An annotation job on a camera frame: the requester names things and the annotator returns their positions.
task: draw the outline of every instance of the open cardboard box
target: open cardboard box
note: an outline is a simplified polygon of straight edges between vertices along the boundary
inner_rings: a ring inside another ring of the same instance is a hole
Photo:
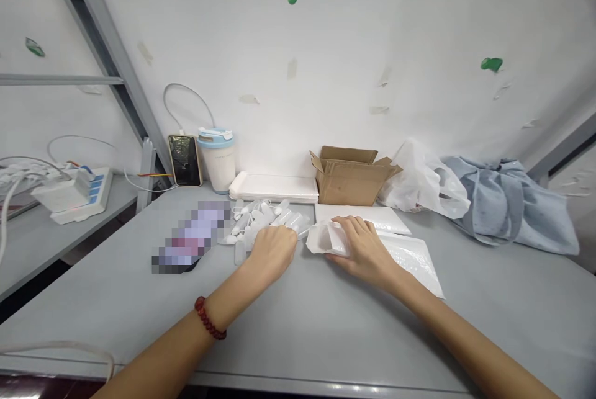
[[[317,169],[318,202],[333,205],[367,205],[377,200],[385,181],[402,168],[384,157],[374,162],[378,152],[323,146],[321,156],[310,151]]]

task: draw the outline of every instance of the smartphone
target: smartphone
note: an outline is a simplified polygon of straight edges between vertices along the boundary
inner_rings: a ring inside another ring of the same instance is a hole
[[[176,185],[181,187],[203,185],[197,138],[192,135],[170,135],[168,141]]]

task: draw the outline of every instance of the gray table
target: gray table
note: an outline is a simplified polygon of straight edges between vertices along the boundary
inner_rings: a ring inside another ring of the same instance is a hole
[[[0,344],[71,339],[122,367],[234,270],[217,246],[190,273],[152,274],[150,257],[208,188],[161,196],[0,326]],[[313,217],[313,207],[293,205]],[[447,303],[565,398],[588,397],[596,367],[596,278],[538,250],[486,248],[432,213],[399,213],[433,258]],[[74,351],[0,357],[0,369],[102,377]],[[299,243],[294,262],[228,329],[191,383],[342,397],[462,398],[475,386],[394,299]]]
[[[133,204],[136,197],[134,186],[115,177],[106,211],[87,220],[58,225],[43,205],[10,219],[6,252],[0,264],[0,301]]]

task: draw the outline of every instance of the white plastic bag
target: white plastic bag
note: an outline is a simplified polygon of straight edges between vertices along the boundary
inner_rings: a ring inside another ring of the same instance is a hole
[[[383,205],[401,211],[421,205],[451,219],[470,208],[466,189],[451,168],[414,139],[404,142],[392,164],[403,171],[385,182],[378,198]]]
[[[387,207],[355,207],[352,205],[315,205],[317,222],[333,219],[336,216],[360,216],[372,222],[377,231],[411,235],[410,229],[402,222],[395,211]]]
[[[424,287],[437,297],[445,298],[433,261],[430,259],[427,244],[423,240],[383,231],[379,231],[378,235],[397,264],[414,275]],[[317,222],[310,227],[306,247],[311,253],[350,255],[350,244],[343,227],[330,220]]]

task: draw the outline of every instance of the bracelet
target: bracelet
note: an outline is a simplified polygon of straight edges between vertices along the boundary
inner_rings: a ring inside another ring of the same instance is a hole
[[[220,332],[217,329],[215,329],[215,326],[213,325],[213,323],[211,323],[211,320],[209,320],[209,317],[207,316],[207,311],[205,311],[205,308],[203,307],[204,304],[205,304],[205,297],[197,298],[197,301],[195,301],[195,303],[194,303],[194,308],[196,309],[197,313],[199,314],[199,318],[203,322],[203,325],[205,326],[207,331],[209,331],[209,334],[211,334],[215,340],[225,339],[228,331],[225,330],[224,332]]]

